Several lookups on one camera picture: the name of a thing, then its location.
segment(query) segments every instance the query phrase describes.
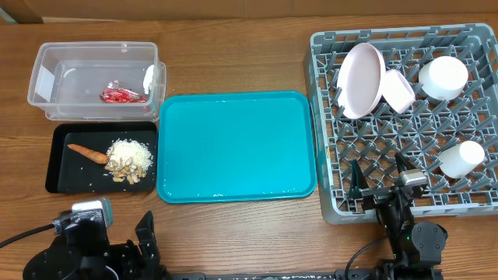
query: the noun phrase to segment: teal tray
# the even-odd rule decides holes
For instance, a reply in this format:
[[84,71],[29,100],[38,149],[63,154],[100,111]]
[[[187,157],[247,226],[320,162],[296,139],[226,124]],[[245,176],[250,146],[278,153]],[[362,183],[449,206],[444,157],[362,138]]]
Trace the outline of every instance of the teal tray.
[[157,192],[169,203],[302,198],[317,184],[296,91],[174,96],[160,112]]

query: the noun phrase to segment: gray dish rack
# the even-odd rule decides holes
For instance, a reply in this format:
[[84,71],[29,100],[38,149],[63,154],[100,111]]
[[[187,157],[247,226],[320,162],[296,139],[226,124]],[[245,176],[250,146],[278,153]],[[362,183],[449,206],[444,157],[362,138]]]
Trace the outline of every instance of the gray dish rack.
[[[398,69],[411,83],[416,101],[397,114],[381,100],[358,120],[342,115],[337,78],[355,45],[381,51],[387,69]],[[452,101],[435,102],[421,90],[421,67],[439,56],[453,56],[469,70],[468,84]],[[359,160],[370,187],[390,186],[398,176],[394,154],[403,152],[429,176],[414,216],[491,215],[498,213],[498,44],[486,24],[423,26],[315,33],[304,61],[308,98],[314,117],[321,212],[331,224],[375,222],[361,200],[346,200],[351,160]],[[485,161],[460,180],[444,176],[441,151],[465,140],[479,142]]]

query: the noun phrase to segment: red wrapper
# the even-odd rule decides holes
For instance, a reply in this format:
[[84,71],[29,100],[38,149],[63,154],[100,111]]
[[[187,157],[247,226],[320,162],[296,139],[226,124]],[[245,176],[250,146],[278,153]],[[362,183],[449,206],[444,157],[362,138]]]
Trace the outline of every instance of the red wrapper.
[[107,88],[100,95],[100,99],[105,103],[144,103],[147,102],[144,96],[126,89],[119,82],[109,82]]

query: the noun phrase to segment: carrot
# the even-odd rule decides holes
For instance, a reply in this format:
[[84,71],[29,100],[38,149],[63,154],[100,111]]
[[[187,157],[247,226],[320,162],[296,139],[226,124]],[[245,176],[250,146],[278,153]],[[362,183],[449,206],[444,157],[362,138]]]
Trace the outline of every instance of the carrot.
[[77,144],[69,144],[68,147],[71,150],[79,152],[80,154],[84,155],[85,157],[91,159],[96,163],[106,164],[109,161],[109,158],[107,158],[107,156],[104,155],[102,152],[96,152]]

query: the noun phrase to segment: wooden table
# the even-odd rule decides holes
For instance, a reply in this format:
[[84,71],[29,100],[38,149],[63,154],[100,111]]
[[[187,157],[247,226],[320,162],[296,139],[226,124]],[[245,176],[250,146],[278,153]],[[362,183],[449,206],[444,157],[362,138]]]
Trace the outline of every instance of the wooden table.
[[[33,62],[44,42],[155,42],[167,65],[167,96],[276,89],[305,93],[303,57],[314,32],[477,22],[498,30],[498,14],[0,26],[0,240],[45,225],[73,203],[97,197],[44,189],[58,123],[26,101]],[[376,224],[326,223],[317,191],[297,200],[209,205],[168,205],[155,191],[108,197],[115,217],[110,241],[136,240],[136,223],[152,210],[162,263],[173,272],[334,271],[384,235]],[[431,221],[450,235],[440,266],[446,279],[498,278],[498,215]],[[21,279],[27,261],[53,237],[40,233],[1,249],[0,279]],[[390,252],[384,243],[353,267],[372,267]]]

